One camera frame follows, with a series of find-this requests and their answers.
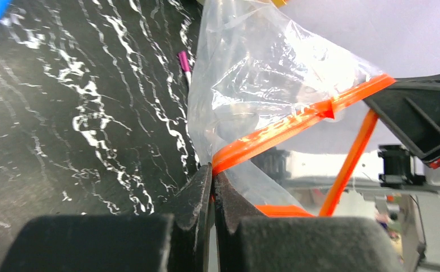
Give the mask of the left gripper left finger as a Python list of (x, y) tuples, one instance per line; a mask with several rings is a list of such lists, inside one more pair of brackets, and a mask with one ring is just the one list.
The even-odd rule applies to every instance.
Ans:
[(207, 271), (212, 167), (151, 215), (60, 215), (30, 220), (1, 271)]

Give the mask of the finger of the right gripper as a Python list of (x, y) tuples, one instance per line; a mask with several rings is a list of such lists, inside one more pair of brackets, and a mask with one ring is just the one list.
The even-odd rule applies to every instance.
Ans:
[(440, 165), (440, 74), (401, 78), (365, 103), (425, 165)]

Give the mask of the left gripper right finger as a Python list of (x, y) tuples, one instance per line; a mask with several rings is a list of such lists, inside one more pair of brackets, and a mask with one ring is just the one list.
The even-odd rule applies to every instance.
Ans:
[(224, 174), (213, 180), (221, 271), (402, 271), (391, 241), (368, 218), (270, 218)]

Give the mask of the clear zip top bag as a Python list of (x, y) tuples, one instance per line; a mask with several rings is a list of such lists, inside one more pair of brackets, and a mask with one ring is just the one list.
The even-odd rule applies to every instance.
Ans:
[(308, 154), (301, 133), (394, 83), (302, 28), (272, 1), (204, 1), (187, 125), (200, 162), (270, 217), (331, 216), (378, 115), (347, 154)]

